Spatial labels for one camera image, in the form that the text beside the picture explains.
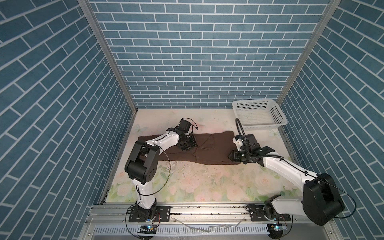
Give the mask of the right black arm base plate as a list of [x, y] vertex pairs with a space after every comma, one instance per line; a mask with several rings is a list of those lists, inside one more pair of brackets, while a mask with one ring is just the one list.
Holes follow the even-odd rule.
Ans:
[[278, 221], [291, 221], [292, 217], [289, 214], [277, 214], [271, 208], [264, 205], [248, 204], [245, 209], [249, 212], [252, 222], [278, 222]]

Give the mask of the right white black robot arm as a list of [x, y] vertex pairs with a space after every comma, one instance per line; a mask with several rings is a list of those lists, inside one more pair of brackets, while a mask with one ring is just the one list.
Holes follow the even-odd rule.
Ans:
[[303, 193], [302, 197], [285, 198], [275, 195], [265, 201], [267, 219], [275, 220], [280, 215], [306, 216], [318, 226], [323, 226], [345, 210], [345, 204], [333, 178], [306, 170], [284, 157], [276, 155], [267, 147], [247, 154], [245, 150], [232, 151], [228, 158], [235, 163], [259, 164], [272, 170], [292, 183]]

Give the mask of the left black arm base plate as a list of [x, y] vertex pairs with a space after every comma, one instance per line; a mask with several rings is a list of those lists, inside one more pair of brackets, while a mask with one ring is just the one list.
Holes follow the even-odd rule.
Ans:
[[171, 214], [170, 206], [156, 206], [149, 210], [134, 205], [128, 210], [128, 221], [130, 223], [169, 222]]

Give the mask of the brown trousers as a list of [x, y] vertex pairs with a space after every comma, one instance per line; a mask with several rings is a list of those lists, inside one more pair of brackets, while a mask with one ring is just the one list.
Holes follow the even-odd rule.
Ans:
[[237, 165], [229, 155], [237, 149], [233, 143], [234, 132], [194, 135], [197, 146], [188, 151], [172, 146], [158, 157], [158, 161], [182, 161], [201, 165]]

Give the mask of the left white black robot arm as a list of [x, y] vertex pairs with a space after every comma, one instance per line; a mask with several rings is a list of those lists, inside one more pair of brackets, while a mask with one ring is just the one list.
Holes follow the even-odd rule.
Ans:
[[125, 172], [132, 180], [137, 201], [134, 206], [135, 214], [140, 221], [150, 222], [157, 214], [157, 200], [151, 183], [158, 169], [161, 154], [177, 146], [182, 151], [190, 150], [197, 145], [193, 131], [180, 128], [169, 128], [167, 131], [151, 140], [135, 142], [125, 165]]

